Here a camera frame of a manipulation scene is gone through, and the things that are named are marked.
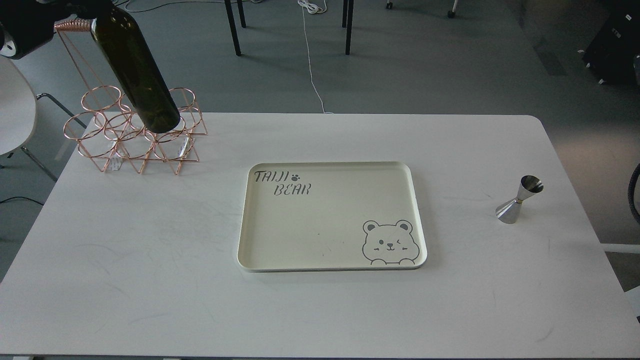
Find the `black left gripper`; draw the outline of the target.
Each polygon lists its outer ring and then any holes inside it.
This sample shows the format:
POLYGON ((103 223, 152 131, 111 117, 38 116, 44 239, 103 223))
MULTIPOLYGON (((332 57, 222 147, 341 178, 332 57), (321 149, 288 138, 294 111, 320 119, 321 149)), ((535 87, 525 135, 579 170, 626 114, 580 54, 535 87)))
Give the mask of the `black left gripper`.
POLYGON ((115 8, 112 0, 50 0, 45 3, 45 19, 50 23, 77 16, 97 19, 115 8))

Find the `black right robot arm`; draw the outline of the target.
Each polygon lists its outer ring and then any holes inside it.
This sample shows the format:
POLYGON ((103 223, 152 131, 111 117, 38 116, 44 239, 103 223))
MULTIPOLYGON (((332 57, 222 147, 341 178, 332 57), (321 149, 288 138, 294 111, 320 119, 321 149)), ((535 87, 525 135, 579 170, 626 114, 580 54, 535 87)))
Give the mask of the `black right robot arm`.
POLYGON ((640 164, 638 163, 631 173, 630 180, 628 182, 627 187, 627 202, 630 208, 631 216, 636 221, 636 223, 640 223, 640 214, 638 208, 636 206, 636 188, 638 184, 638 180, 640 177, 640 164))

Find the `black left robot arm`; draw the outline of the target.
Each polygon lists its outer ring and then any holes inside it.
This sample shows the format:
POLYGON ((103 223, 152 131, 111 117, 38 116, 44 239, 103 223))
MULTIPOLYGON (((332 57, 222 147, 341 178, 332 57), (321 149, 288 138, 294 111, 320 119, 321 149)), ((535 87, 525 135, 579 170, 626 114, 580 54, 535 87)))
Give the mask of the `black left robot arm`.
POLYGON ((1 55, 22 59, 53 38, 58 21, 95 19, 114 6, 112 0, 2 0, 1 55))

